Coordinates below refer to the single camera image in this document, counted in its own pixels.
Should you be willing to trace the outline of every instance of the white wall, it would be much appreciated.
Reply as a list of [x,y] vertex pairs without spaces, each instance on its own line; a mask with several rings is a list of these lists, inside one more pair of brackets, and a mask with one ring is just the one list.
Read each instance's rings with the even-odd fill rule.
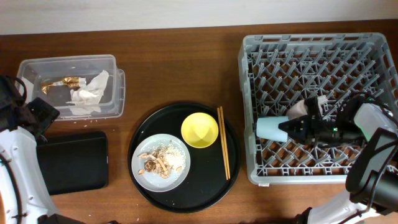
[[395,0],[0,0],[0,34],[393,18]]

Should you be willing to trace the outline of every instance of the chopsticks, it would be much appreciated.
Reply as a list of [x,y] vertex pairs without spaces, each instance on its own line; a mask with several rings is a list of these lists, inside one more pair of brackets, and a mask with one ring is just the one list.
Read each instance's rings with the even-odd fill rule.
[[224,114],[223,114],[222,106],[217,108],[217,114],[218,114],[218,126],[220,129],[220,137],[221,137],[221,148],[223,149],[225,176],[226,176],[226,180],[229,180],[231,178],[231,173],[229,172],[228,147],[226,144]]

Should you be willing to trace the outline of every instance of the white plate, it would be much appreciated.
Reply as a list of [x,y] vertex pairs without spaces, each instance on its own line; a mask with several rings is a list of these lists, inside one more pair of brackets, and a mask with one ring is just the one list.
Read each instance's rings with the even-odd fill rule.
[[[185,168],[180,171],[171,170],[170,176],[167,179],[161,178],[161,176],[144,172],[144,174],[139,175],[138,171],[144,169],[145,159],[138,158],[142,153],[149,153],[152,151],[153,147],[157,147],[160,143],[168,145],[171,143],[177,149],[185,155]],[[143,188],[153,191],[153,192],[166,192],[168,190],[174,189],[176,186],[180,185],[184,179],[187,177],[189,168],[191,165],[191,158],[185,144],[169,134],[155,134],[151,137],[143,140],[134,151],[131,159],[131,170],[134,178],[137,180],[138,184]]]

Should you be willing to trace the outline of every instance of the yellow bowl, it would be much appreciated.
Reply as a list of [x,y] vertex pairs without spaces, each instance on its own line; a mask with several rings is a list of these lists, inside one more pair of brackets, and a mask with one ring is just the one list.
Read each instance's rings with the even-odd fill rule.
[[181,126],[184,141],[195,148],[204,148],[213,144],[218,137],[216,120],[206,113],[193,113]]

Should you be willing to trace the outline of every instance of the gold wrapper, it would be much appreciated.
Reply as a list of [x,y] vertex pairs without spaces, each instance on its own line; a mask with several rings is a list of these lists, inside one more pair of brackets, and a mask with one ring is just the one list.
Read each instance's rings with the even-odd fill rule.
[[65,77],[58,82],[43,83],[41,84],[40,89],[43,91],[44,94],[47,94],[49,92],[50,86],[62,86],[62,85],[66,85],[69,88],[83,87],[86,85],[86,78]]

